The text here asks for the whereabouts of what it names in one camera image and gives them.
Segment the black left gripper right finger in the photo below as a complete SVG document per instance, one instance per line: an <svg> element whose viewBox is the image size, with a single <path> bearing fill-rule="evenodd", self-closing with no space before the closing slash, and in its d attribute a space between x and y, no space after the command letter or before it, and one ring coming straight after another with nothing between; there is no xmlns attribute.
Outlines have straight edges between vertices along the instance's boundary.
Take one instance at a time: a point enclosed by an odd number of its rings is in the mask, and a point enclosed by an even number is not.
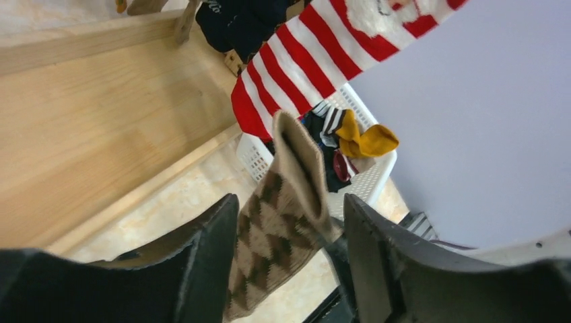
<svg viewBox="0 0 571 323"><path fill-rule="evenodd" d="M502 266L446 250L344 198L362 322L569 322L570 261Z"/></svg>

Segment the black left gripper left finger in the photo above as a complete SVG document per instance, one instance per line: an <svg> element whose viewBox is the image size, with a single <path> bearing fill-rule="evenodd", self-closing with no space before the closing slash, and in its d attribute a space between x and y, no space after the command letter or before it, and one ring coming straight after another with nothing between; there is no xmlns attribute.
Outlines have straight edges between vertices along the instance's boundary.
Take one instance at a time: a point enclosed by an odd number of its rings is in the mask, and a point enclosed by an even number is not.
<svg viewBox="0 0 571 323"><path fill-rule="evenodd" d="M221 322L238 197L111 261L1 251L2 322Z"/></svg>

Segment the beige argyle sock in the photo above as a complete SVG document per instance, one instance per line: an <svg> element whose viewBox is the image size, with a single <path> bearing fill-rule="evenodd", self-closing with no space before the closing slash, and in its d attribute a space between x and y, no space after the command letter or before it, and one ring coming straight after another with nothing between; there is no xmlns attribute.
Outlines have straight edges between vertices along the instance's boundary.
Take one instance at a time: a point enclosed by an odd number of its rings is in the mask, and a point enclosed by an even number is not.
<svg viewBox="0 0 571 323"><path fill-rule="evenodd" d="M327 206L323 154L300 121L273 116L274 159L238 214L225 322L251 315L341 235Z"/></svg>

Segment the red white striped sock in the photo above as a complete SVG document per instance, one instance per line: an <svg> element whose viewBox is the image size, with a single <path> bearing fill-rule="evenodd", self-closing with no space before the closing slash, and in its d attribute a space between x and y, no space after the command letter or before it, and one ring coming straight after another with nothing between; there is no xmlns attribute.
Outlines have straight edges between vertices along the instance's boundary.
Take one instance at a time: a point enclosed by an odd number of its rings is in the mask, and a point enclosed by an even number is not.
<svg viewBox="0 0 571 323"><path fill-rule="evenodd" d="M313 1L278 28L239 75L244 133L271 138L278 110L302 116L354 77L442 24L462 1Z"/></svg>

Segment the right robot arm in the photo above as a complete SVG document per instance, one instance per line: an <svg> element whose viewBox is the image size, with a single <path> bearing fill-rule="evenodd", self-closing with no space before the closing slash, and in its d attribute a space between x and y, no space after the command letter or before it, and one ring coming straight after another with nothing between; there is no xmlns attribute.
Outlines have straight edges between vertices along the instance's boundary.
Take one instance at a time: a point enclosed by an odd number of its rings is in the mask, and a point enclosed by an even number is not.
<svg viewBox="0 0 571 323"><path fill-rule="evenodd" d="M516 266L556 258L570 260L570 228L530 242L496 248L470 249L441 240L431 240L431 243L469 258L502 266Z"/></svg>

